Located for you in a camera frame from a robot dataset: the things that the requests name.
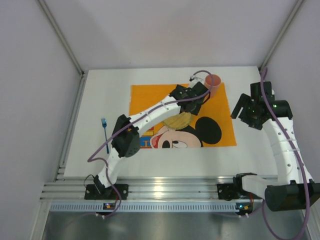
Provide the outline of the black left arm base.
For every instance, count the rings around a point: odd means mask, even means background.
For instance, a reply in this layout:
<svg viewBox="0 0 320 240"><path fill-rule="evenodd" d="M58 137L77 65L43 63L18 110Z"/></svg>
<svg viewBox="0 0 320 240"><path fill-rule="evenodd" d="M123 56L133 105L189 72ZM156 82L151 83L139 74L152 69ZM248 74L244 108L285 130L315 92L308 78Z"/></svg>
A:
<svg viewBox="0 0 320 240"><path fill-rule="evenodd" d="M87 184L85 187L85 200L116 200L122 199L126 200L129 194L129 185L116 183L114 185L115 189L118 191L120 197L118 196L116 190L112 187L104 187L99 181L99 177L96 175L93 178L92 184Z"/></svg>

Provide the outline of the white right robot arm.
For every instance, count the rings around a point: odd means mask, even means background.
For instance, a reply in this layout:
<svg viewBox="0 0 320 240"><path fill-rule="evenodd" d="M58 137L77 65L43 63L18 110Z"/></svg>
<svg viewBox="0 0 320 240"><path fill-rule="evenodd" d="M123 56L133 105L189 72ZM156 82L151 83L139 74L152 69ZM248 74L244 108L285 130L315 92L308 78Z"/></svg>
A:
<svg viewBox="0 0 320 240"><path fill-rule="evenodd" d="M265 200L273 212L304 210L320 198L320 185L304 165L294 133L293 114L286 100L276 100L269 81L250 85L250 95L242 94L231 114L249 127L267 134L277 168L277 181L256 173L233 177L235 190Z"/></svg>

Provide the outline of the round woven bamboo plate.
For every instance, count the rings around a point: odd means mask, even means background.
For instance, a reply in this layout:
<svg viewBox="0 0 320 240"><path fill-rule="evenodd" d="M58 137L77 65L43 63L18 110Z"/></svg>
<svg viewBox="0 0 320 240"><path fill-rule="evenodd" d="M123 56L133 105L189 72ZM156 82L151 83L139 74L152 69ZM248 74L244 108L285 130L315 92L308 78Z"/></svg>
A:
<svg viewBox="0 0 320 240"><path fill-rule="evenodd" d="M173 130L181 130L186 128L193 120L193 116L189 112L171 116L162 121L163 125Z"/></svg>

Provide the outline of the orange cartoon mouse placemat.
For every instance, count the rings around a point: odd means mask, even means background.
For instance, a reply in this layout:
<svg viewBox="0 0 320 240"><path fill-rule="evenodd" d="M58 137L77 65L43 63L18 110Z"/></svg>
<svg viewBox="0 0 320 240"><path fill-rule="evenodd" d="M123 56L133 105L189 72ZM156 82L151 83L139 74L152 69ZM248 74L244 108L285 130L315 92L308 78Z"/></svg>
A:
<svg viewBox="0 0 320 240"><path fill-rule="evenodd" d="M152 107L175 87L175 84L132 85L129 115L138 114ZM142 149L233 147L236 145L223 83L213 98L201 107L198 115L193 116L185 128L170 129L160 122L140 137Z"/></svg>

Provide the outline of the pink plastic cup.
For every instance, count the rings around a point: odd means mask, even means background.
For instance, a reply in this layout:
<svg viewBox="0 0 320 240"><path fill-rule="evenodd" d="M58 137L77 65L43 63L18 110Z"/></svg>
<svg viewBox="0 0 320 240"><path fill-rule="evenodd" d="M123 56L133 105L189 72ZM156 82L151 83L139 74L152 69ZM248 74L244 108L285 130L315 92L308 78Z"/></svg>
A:
<svg viewBox="0 0 320 240"><path fill-rule="evenodd" d="M216 95L216 92L218 91L221 82L222 82L221 78L216 74L210 74L205 77L204 86L208 90L211 89L211 91L210 91L210 98L211 99Z"/></svg>

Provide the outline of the blue metal fork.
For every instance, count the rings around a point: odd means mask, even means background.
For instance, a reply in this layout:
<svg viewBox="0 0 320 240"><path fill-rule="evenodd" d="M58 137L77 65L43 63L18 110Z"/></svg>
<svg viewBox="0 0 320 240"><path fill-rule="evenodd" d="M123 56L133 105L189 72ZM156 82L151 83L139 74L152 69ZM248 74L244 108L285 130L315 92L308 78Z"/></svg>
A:
<svg viewBox="0 0 320 240"><path fill-rule="evenodd" d="M101 125L102 125L103 130L104 130L105 140L107 141L108 140L108 138L107 138L107 121L106 121L106 119L104 117L101 118ZM109 155L110 154L110 150L109 150L108 144L105 145L105 148L106 148L106 153Z"/></svg>

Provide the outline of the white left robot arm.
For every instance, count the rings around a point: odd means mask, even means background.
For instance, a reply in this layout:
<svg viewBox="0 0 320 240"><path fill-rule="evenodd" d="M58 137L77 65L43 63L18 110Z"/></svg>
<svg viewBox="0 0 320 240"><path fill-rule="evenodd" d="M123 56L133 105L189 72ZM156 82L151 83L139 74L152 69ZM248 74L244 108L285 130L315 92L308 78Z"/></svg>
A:
<svg viewBox="0 0 320 240"><path fill-rule="evenodd" d="M180 130L189 125L191 116L198 115L202 105L211 95L212 87L203 81L189 86L177 85L163 100L154 106L131 116L119 116L114 126L109 155L104 169L97 175L103 188L116 183L122 159L130 158L140 150L140 137L153 126L164 123L168 128Z"/></svg>

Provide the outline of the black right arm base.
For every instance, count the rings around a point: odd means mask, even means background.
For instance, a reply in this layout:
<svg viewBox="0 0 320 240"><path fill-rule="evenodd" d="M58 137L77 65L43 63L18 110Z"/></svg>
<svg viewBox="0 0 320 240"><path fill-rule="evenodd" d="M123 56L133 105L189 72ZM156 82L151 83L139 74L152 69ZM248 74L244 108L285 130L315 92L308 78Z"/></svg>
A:
<svg viewBox="0 0 320 240"><path fill-rule="evenodd" d="M232 177L232 183L218 183L217 186L217 193L219 200L237 200L237 199L249 199L253 197L253 199L260 200L261 197L245 191L243 189L242 178L245 176L256 176L255 173L238 173L236 176Z"/></svg>

